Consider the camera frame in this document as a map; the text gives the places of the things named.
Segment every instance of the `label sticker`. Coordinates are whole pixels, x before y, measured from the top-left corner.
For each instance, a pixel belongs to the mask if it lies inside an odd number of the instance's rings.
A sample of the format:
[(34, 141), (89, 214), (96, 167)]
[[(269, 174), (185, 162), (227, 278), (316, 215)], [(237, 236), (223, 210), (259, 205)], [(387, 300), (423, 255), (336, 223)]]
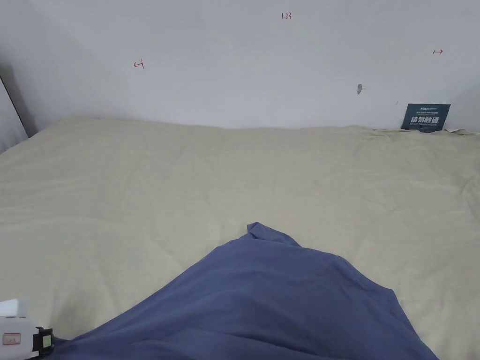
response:
[(19, 345), (22, 342), (22, 334), (3, 334), (2, 344), (3, 345)]
[(48, 348), (52, 345), (52, 335), (47, 335), (43, 337), (43, 347)]

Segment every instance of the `white device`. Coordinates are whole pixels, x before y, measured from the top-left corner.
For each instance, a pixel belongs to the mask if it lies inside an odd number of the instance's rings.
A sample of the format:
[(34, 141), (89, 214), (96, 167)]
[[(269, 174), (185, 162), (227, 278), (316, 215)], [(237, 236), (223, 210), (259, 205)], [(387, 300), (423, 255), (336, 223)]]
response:
[(36, 327), (26, 305), (18, 299), (0, 302), (0, 360), (25, 360), (50, 354), (52, 329)]

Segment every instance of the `navy blue blanket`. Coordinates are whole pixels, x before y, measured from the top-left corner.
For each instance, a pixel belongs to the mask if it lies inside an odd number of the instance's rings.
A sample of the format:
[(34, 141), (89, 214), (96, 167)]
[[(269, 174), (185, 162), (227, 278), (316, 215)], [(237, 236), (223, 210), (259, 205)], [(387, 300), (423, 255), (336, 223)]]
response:
[(108, 323), (65, 360), (437, 359), (394, 292), (262, 224)]

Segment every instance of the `mattress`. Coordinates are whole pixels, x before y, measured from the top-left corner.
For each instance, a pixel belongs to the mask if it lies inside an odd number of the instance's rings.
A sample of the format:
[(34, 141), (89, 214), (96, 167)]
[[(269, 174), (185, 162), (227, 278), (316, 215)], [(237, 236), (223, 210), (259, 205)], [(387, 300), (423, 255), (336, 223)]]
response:
[(0, 294), (72, 338), (262, 222), (394, 290), (480, 357), (480, 137), (66, 120), (0, 156)]

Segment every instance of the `white wall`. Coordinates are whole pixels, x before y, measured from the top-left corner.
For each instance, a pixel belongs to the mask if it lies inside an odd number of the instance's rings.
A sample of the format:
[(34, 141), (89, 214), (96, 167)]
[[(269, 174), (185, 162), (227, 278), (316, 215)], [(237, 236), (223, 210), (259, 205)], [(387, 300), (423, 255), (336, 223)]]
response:
[(0, 0), (0, 66), (39, 129), (399, 128), (408, 103), (451, 103), (447, 127), (480, 131), (479, 15), (478, 0)]

